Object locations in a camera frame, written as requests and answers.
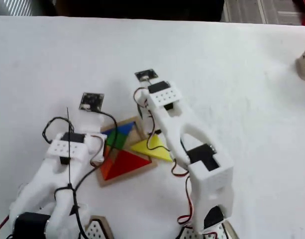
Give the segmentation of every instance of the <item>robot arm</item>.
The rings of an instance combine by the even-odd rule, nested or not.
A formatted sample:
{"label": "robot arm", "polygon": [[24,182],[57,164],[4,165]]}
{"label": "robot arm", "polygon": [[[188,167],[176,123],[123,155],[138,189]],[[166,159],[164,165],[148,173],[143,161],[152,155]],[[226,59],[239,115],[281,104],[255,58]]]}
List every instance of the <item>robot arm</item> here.
{"label": "robot arm", "polygon": [[[211,130],[198,119],[173,83],[151,85],[143,90],[141,99],[147,100],[173,158],[190,173],[194,229],[202,232],[230,217],[233,162]],[[186,152],[181,145],[186,133],[203,145]]]}
{"label": "robot arm", "polygon": [[[103,142],[106,135],[97,134],[92,137],[88,133],[71,133],[70,166],[71,184],[76,187],[88,168],[90,159],[96,154],[103,160]],[[71,214],[73,197],[71,190],[60,190],[69,183],[68,141],[65,134],[58,134],[47,150],[41,167],[33,180],[19,194],[10,206],[9,220],[13,238],[77,238],[79,228],[75,215]],[[86,205],[78,208],[81,222],[87,224],[90,212]]]}

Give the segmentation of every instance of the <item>wire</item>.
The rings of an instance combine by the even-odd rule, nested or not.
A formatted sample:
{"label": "wire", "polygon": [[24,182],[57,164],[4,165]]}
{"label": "wire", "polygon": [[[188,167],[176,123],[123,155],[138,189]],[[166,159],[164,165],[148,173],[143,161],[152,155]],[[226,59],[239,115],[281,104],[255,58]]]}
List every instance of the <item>wire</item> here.
{"label": "wire", "polygon": [[188,171],[188,170],[186,170],[185,173],[174,173],[173,171],[174,171],[174,169],[177,167],[177,160],[174,159],[173,161],[174,161],[174,166],[173,166],[172,169],[171,169],[171,173],[172,173],[174,176],[176,176],[176,177],[185,177],[185,176],[187,176],[187,175],[189,174],[189,171]]}
{"label": "wire", "polygon": [[70,130],[71,130],[71,132],[74,132],[74,126],[72,125],[72,123],[69,121],[69,119],[67,119],[67,118],[64,118],[64,117],[54,117],[54,118],[52,118],[48,123],[47,123],[47,125],[45,126],[45,129],[43,130],[43,132],[42,132],[42,136],[43,136],[43,138],[46,140],[46,142],[48,142],[49,144],[51,144],[52,143],[52,140],[49,140],[48,138],[47,138],[47,136],[46,136],[46,130],[47,130],[47,128],[51,125],[51,123],[54,121],[54,120],[64,120],[64,121],[66,121],[69,125],[70,125]]}
{"label": "wire", "polygon": [[0,224],[0,230],[1,230],[1,228],[5,225],[5,223],[8,221],[8,219],[9,219],[9,216],[7,216],[7,217],[1,222],[1,224]]}
{"label": "wire", "polygon": [[[114,123],[115,136],[114,136],[113,142],[112,142],[112,144],[111,144],[111,148],[110,148],[110,150],[109,150],[109,152],[108,152],[108,154],[107,154],[107,157],[109,157],[109,155],[111,154],[112,150],[115,148],[115,145],[116,145],[116,142],[117,142],[118,124],[117,124],[116,119],[115,119],[112,115],[107,114],[107,113],[102,112],[102,111],[99,111],[98,113],[110,117],[110,118],[113,120],[113,123]],[[80,185],[82,184],[82,182],[83,182],[89,175],[91,175],[93,172],[95,172],[97,169],[99,169],[100,166],[101,166],[101,164],[100,164],[100,165],[97,165],[97,166],[94,167],[91,171],[89,171],[87,174],[85,174],[84,177],[81,178],[81,180],[79,181],[79,183],[76,185],[76,188],[75,188],[76,191],[78,190],[78,188],[80,187]]]}
{"label": "wire", "polygon": [[[114,123],[114,126],[115,126],[115,137],[113,139],[113,142],[111,144],[111,148],[110,148],[110,151],[108,152],[107,154],[107,157],[111,154],[112,150],[115,148],[115,145],[116,145],[116,142],[117,142],[117,135],[118,135],[118,124],[117,124],[117,121],[116,119],[110,115],[110,114],[107,114],[105,112],[102,112],[102,111],[98,111],[99,114],[103,114],[105,116],[108,116],[110,117],[112,120],[113,120],[113,123]],[[98,168],[100,168],[101,164],[100,165],[97,165],[96,167],[94,167],[91,171],[89,171],[84,177],[82,177],[82,179],[79,181],[79,183],[76,185],[75,187],[75,190],[73,190],[73,200],[74,200],[74,206],[76,208],[76,219],[77,219],[77,224],[78,224],[78,227],[79,227],[79,231],[80,231],[80,234],[85,238],[85,239],[88,239],[88,237],[86,236],[85,234],[85,231],[83,229],[83,226],[82,226],[82,223],[81,223],[81,220],[80,220],[80,216],[79,216],[79,211],[78,211],[78,203],[77,203],[77,198],[76,198],[76,191],[78,190],[78,188],[80,187],[80,185],[82,184],[82,182],[93,172],[95,172]]]}
{"label": "wire", "polygon": [[[69,121],[69,113],[68,113],[68,107],[67,107],[67,119]],[[68,179],[69,184],[71,184],[71,123],[68,124]]]}
{"label": "wire", "polygon": [[150,116],[149,116],[149,117],[152,118],[153,127],[152,127],[152,131],[151,131],[151,133],[150,133],[150,135],[149,135],[149,137],[148,137],[148,140],[147,140],[147,149],[149,149],[149,150],[155,150],[155,149],[157,149],[157,148],[164,148],[166,151],[170,152],[169,149],[167,149],[165,146],[162,146],[162,145],[159,145],[159,146],[154,147],[154,148],[149,148],[150,139],[151,139],[152,136],[154,135],[154,131],[155,131],[155,128],[156,128],[156,123],[155,123],[155,121],[154,121],[154,118],[153,118],[153,115],[152,115],[151,111],[148,110],[148,112],[150,113]]}
{"label": "wire", "polygon": [[99,136],[97,136],[97,135],[91,135],[91,137],[98,138],[98,139],[100,139],[100,141],[101,141],[101,147],[98,149],[98,151],[96,152],[96,154],[90,159],[90,165],[91,165],[92,167],[96,167],[96,165],[93,163],[93,159],[101,152],[101,150],[102,150],[102,148],[103,148],[103,146],[104,146],[104,141],[103,141],[103,139],[102,139],[101,137],[99,137]]}
{"label": "wire", "polygon": [[223,230],[224,230],[226,239],[229,239],[228,234],[227,234],[227,231],[226,231],[226,228],[225,228],[225,225],[224,225],[223,223],[222,223],[222,227],[223,227]]}
{"label": "wire", "polygon": [[182,216],[179,216],[177,218],[177,222],[179,225],[186,225],[190,222],[191,218],[192,218],[192,215],[193,215],[193,204],[192,204],[192,201],[191,201],[191,198],[189,196],[189,192],[188,192],[188,179],[190,178],[190,176],[187,177],[186,179],[186,195],[187,195],[187,198],[188,198],[188,202],[189,202],[189,214],[188,215],[182,215]]}
{"label": "wire", "polygon": [[133,93],[133,100],[137,103],[137,105],[139,105],[141,108],[146,108],[145,106],[142,106],[141,104],[139,104],[138,103],[138,101],[136,100],[136,94],[137,94],[137,92],[139,91],[139,90],[145,90],[145,89],[147,89],[147,88],[145,88],[145,87],[139,87],[137,90],[135,90],[134,91],[134,93]]}

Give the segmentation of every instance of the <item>yellow triangle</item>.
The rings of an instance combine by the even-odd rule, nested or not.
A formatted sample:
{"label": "yellow triangle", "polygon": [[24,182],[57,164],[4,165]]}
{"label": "yellow triangle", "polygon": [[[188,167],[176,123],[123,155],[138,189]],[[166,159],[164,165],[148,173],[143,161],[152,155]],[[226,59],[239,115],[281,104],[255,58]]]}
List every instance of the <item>yellow triangle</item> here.
{"label": "yellow triangle", "polygon": [[[154,148],[157,146],[164,146],[164,145],[161,142],[161,140],[159,139],[159,137],[157,135],[154,135],[150,139],[149,148]],[[165,150],[164,148],[156,148],[153,150],[147,149],[147,139],[133,145],[130,148],[131,148],[131,150],[133,150],[135,152],[172,162],[169,152],[167,150]]]}

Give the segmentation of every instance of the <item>colorful puzzle piece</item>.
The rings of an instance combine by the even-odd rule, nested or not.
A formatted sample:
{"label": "colorful puzzle piece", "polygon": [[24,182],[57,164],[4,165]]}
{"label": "colorful puzzle piece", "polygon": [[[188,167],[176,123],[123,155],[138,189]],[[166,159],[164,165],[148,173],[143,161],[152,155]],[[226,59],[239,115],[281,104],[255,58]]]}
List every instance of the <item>colorful puzzle piece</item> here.
{"label": "colorful puzzle piece", "polygon": [[113,128],[103,132],[107,135],[105,161],[100,167],[104,181],[116,178],[152,163],[149,158],[144,158],[136,152],[131,153],[124,150],[125,147],[126,149],[129,149],[133,143],[140,140],[140,136],[137,132],[138,128],[134,127],[135,124],[135,121],[131,121],[118,126],[116,145],[109,154],[109,157],[107,154],[113,144],[116,131]]}
{"label": "colorful puzzle piece", "polygon": [[[159,137],[157,135],[154,135],[150,139],[149,148],[155,148],[157,146],[164,146],[164,145],[161,142],[161,140],[159,139]],[[133,145],[131,147],[131,150],[151,156],[151,157],[155,157],[155,158],[159,158],[159,159],[163,159],[163,160],[172,162],[169,152],[167,150],[165,150],[164,148],[160,147],[160,148],[156,148],[154,150],[148,149],[147,148],[147,139]]]}

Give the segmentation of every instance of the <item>perforated plastic panel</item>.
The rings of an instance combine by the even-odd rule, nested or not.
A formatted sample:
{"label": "perforated plastic panel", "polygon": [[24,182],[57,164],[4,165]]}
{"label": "perforated plastic panel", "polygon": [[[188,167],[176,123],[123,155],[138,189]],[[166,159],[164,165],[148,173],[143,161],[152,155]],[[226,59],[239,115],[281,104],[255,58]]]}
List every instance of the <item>perforated plastic panel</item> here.
{"label": "perforated plastic panel", "polygon": [[[71,158],[81,161],[88,155],[87,146],[84,143],[71,142],[70,148]],[[68,157],[68,141],[53,140],[46,152],[46,156],[50,158],[54,156]]]}
{"label": "perforated plastic panel", "polygon": [[[216,232],[217,239],[227,239],[222,224],[213,227],[213,229],[209,230],[208,233]],[[228,238],[231,239],[231,235],[227,232]],[[206,235],[204,236],[205,239],[215,239],[215,235]],[[179,239],[203,239],[203,235],[199,235],[193,229],[185,228],[179,237]]]}
{"label": "perforated plastic panel", "polygon": [[177,90],[175,86],[158,91],[148,96],[148,104],[155,108],[159,108],[182,98],[181,93]]}
{"label": "perforated plastic panel", "polygon": [[92,221],[92,223],[89,225],[86,231],[86,235],[89,239],[106,239],[102,232],[101,225],[99,224],[99,222],[96,221]]}

